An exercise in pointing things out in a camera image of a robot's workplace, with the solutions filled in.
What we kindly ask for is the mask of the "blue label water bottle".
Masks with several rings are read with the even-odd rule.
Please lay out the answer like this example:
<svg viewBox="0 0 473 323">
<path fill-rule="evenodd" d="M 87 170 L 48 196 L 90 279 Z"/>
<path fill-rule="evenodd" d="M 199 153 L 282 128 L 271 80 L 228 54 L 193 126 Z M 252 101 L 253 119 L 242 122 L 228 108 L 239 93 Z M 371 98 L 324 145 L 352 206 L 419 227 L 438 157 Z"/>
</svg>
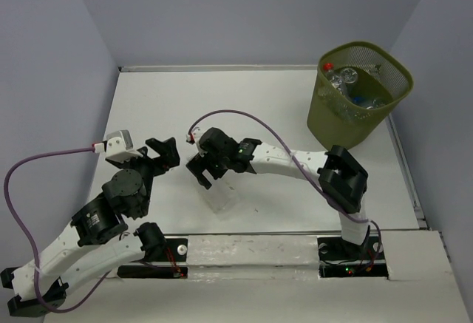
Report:
<svg viewBox="0 0 473 323">
<path fill-rule="evenodd" d="M 362 96 L 354 96 L 351 98 L 351 101 L 355 104 L 355 105 L 358 105 L 358 106 L 361 106 L 363 107 L 363 105 L 365 104 L 365 102 L 367 101 L 366 98 L 362 97 Z"/>
</svg>

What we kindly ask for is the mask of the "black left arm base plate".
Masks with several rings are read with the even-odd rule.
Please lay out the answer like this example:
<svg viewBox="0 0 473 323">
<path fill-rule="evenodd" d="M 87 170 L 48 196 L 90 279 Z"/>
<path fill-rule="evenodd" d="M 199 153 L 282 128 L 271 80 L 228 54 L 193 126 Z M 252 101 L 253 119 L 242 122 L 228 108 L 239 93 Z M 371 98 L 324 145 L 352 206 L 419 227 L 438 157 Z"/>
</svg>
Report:
<svg viewBox="0 0 473 323">
<path fill-rule="evenodd" d="M 116 269 L 116 276 L 121 279 L 186 279 L 188 238 L 167 237 L 166 240 L 167 249 L 155 261 L 126 263 Z"/>
</svg>

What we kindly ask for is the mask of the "clear ribbed water bottle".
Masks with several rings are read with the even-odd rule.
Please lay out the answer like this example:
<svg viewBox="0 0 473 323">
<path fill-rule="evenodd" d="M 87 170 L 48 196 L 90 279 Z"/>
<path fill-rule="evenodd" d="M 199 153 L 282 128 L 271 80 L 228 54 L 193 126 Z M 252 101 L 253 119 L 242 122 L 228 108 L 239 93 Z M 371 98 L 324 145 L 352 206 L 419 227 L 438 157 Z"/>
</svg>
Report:
<svg viewBox="0 0 473 323">
<path fill-rule="evenodd" d="M 343 82 L 348 86 L 355 86 L 358 82 L 358 72 L 355 68 L 345 67 L 338 71 Z"/>
</svg>

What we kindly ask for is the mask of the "square clear plastic bottle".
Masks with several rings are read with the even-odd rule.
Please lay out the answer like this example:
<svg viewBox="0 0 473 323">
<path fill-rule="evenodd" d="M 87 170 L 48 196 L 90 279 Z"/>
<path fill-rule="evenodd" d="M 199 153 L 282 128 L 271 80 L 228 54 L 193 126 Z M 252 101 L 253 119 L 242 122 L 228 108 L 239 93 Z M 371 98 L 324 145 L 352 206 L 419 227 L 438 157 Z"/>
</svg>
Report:
<svg viewBox="0 0 473 323">
<path fill-rule="evenodd" d="M 218 180 L 211 184 L 210 189 L 203 189 L 201 197 L 215 214 L 229 212 L 240 202 L 238 188 L 227 180 Z"/>
</svg>

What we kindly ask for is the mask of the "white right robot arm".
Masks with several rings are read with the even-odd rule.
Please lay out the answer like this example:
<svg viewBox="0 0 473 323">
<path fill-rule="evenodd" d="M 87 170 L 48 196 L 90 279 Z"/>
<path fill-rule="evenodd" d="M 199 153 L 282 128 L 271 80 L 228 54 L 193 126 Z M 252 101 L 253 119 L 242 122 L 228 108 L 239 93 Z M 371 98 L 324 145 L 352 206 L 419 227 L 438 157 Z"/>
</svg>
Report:
<svg viewBox="0 0 473 323">
<path fill-rule="evenodd" d="M 196 127 L 186 141 L 197 148 L 186 168 L 204 188 L 212 187 L 205 173 L 218 180 L 228 171 L 307 180 L 338 212 L 341 252 L 356 258 L 366 251 L 370 222 L 363 197 L 368 173 L 344 147 L 333 146 L 326 152 L 287 150 L 254 138 L 238 142 L 215 127 L 206 131 Z"/>
</svg>

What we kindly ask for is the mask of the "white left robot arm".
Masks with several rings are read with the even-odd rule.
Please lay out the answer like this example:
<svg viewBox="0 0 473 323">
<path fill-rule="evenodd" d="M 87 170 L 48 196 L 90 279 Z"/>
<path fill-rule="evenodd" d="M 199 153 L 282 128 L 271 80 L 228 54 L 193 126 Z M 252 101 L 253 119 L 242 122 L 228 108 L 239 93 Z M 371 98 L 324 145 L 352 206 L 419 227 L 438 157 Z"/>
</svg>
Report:
<svg viewBox="0 0 473 323">
<path fill-rule="evenodd" d="M 63 154 L 102 153 L 118 172 L 104 183 L 102 191 L 76 212 L 61 234 L 40 251 L 35 240 L 13 207 L 10 179 L 16 169 L 33 160 Z M 179 166 L 176 140 L 146 140 L 135 149 L 124 131 L 109 135 L 90 147 L 37 154 L 14 164 L 4 178 L 4 198 L 13 219 L 25 234 L 33 250 L 33 259 L 17 268 L 1 272 L 4 288 L 13 290 L 7 303 L 13 317 L 38 318 L 50 312 L 65 313 L 62 304 L 77 286 L 107 274 L 122 264 L 138 261 L 152 266 L 164 257 L 172 276 L 185 276 L 159 226 L 145 222 L 115 244 L 110 241 L 127 231 L 126 219 L 145 217 L 149 212 L 153 181 Z"/>
</svg>

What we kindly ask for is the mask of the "red cap clear bottle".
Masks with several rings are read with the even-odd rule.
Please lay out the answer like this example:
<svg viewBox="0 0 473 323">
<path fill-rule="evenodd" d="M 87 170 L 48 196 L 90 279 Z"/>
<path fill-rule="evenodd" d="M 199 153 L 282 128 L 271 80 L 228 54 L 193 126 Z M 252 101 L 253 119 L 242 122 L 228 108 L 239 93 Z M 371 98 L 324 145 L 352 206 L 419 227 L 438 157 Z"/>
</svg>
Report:
<svg viewBox="0 0 473 323">
<path fill-rule="evenodd" d="M 332 87 L 336 89 L 343 96 L 347 97 L 348 90 L 347 85 L 344 82 L 344 79 L 335 72 L 334 66 L 332 63 L 326 63 L 322 66 L 326 79 L 330 82 Z"/>
</svg>

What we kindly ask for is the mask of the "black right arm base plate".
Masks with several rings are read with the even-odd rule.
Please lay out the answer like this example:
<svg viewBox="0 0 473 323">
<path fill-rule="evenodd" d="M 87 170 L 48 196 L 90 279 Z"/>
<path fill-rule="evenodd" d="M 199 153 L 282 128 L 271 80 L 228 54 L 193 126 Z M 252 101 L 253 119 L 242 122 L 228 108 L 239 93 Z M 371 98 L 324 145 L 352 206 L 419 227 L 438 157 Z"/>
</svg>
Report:
<svg viewBox="0 0 473 323">
<path fill-rule="evenodd" d="M 388 269 L 378 237 L 369 237 L 362 246 L 341 237 L 318 238 L 319 276 L 321 278 L 388 278 Z"/>
</svg>

